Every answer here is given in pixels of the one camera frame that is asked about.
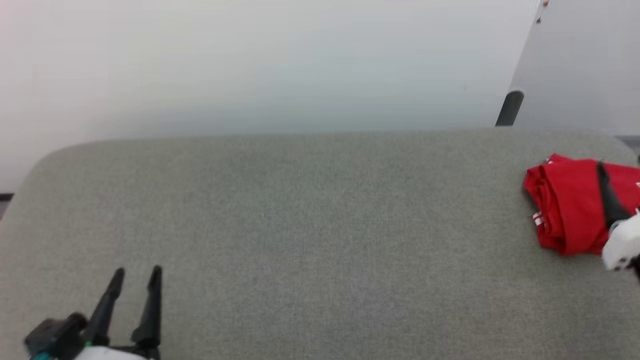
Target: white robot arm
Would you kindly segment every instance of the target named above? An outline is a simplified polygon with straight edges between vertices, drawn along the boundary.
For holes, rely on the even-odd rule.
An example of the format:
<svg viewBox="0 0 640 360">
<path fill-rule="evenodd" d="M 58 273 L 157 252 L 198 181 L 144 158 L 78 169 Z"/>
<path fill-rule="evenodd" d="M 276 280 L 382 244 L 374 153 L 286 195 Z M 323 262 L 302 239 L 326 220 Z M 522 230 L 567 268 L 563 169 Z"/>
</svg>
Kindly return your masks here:
<svg viewBox="0 0 640 360">
<path fill-rule="evenodd" d="M 80 313 L 65 320 L 46 319 L 24 339 L 31 360 L 160 360 L 162 268 L 155 266 L 140 326 L 131 334 L 132 346 L 109 347 L 109 325 L 124 281 L 116 270 L 89 321 Z"/>
<path fill-rule="evenodd" d="M 640 279 L 640 211 L 629 213 L 621 205 L 609 184 L 609 175 L 598 163 L 598 183 L 609 239 L 602 249 L 602 261 L 607 270 L 634 269 Z"/>
</svg>

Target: gray fabric surface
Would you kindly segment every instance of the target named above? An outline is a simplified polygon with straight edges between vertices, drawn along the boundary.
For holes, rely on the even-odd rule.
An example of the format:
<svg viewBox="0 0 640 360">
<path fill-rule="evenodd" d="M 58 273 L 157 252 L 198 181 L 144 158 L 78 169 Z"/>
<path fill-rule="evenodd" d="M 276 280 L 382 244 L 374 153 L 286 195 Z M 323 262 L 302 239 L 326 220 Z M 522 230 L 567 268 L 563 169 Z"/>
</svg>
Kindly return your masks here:
<svg viewBox="0 0 640 360">
<path fill-rule="evenodd" d="M 82 145 L 0 222 L 0 354 L 90 314 L 127 343 L 164 266 L 163 359 L 635 359 L 640 289 L 538 247 L 527 168 L 634 165 L 599 133 L 247 136 Z"/>
<path fill-rule="evenodd" d="M 0 201 L 0 218 L 2 218 L 2 215 L 6 211 L 7 206 L 9 206 L 8 201 Z"/>
</svg>

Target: fabric texture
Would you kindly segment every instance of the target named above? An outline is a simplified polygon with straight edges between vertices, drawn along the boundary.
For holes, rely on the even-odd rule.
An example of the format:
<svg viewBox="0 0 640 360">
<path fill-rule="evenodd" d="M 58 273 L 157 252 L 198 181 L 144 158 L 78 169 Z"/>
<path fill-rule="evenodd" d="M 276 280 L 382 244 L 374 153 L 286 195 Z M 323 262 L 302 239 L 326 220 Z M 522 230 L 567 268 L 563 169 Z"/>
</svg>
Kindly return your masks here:
<svg viewBox="0 0 640 360">
<path fill-rule="evenodd" d="M 636 160 L 600 133 L 507 128 L 56 152 L 0 222 L 0 354 L 90 314 L 119 266 L 128 344 L 160 264 L 167 360 L 637 358 L 637 279 L 538 245 L 522 181 L 553 152 Z"/>
<path fill-rule="evenodd" d="M 602 255 L 609 239 L 596 171 L 597 161 L 558 154 L 527 171 L 524 188 L 540 211 L 534 216 L 542 247 L 569 256 Z M 640 206 L 640 168 L 605 163 L 610 184 L 627 213 Z"/>
</svg>

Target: gray cushion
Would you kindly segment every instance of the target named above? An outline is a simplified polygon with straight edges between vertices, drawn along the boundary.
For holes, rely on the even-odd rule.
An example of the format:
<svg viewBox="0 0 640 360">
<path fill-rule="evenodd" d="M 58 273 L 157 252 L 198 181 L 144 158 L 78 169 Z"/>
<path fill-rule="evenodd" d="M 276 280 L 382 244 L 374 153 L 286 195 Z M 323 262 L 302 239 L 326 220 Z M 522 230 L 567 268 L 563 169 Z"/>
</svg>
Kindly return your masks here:
<svg viewBox="0 0 640 360">
<path fill-rule="evenodd" d="M 635 161 L 600 133 L 513 129 L 56 152 L 0 222 L 0 354 L 89 315 L 118 266 L 128 343 L 160 264 L 164 359 L 637 358 L 632 274 L 538 246 L 522 183 L 553 152 Z"/>
</svg>

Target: red fabric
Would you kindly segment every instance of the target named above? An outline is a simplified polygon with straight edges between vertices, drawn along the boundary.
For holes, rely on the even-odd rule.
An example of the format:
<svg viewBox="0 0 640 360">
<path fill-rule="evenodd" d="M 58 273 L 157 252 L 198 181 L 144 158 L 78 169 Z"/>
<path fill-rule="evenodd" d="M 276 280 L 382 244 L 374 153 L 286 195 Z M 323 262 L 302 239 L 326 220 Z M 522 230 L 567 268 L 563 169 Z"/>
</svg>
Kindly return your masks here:
<svg viewBox="0 0 640 360">
<path fill-rule="evenodd" d="M 556 249 L 564 256 L 602 254 L 609 230 L 605 226 L 596 164 L 595 160 L 572 160 L 553 154 L 548 163 L 527 171 L 524 188 L 540 209 L 542 221 L 537 232 L 542 247 Z M 640 206 L 640 168 L 606 163 L 605 169 L 622 206 L 635 213 Z"/>
</svg>

